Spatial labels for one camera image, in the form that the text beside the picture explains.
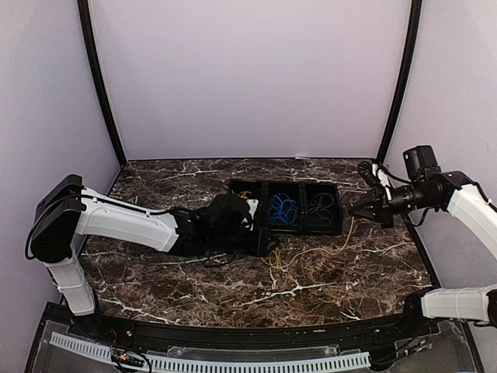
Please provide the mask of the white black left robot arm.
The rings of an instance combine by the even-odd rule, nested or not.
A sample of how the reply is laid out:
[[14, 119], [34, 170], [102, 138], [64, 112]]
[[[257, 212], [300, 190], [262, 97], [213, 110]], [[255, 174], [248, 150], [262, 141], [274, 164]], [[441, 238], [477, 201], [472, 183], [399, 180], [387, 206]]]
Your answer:
[[147, 246], [174, 256], [210, 251], [264, 257], [273, 248], [263, 225], [262, 198], [218, 194], [196, 210], [152, 210], [104, 196], [85, 187], [79, 175], [66, 176], [37, 205], [25, 256], [39, 260], [55, 279], [71, 313], [93, 339], [109, 333], [109, 320], [97, 312], [97, 297], [85, 278], [72, 241], [97, 235]]

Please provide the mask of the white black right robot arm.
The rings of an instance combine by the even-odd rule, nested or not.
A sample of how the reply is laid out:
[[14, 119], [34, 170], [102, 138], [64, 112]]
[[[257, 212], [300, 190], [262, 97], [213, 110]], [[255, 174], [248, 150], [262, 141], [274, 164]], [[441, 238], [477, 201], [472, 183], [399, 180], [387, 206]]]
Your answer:
[[439, 285], [408, 295], [396, 330], [412, 337], [430, 319], [496, 325], [496, 203], [459, 170], [444, 172], [433, 148], [419, 145], [402, 154], [407, 177], [394, 176], [378, 161], [357, 172], [369, 190], [348, 209], [356, 218], [390, 228], [394, 217], [422, 236]]

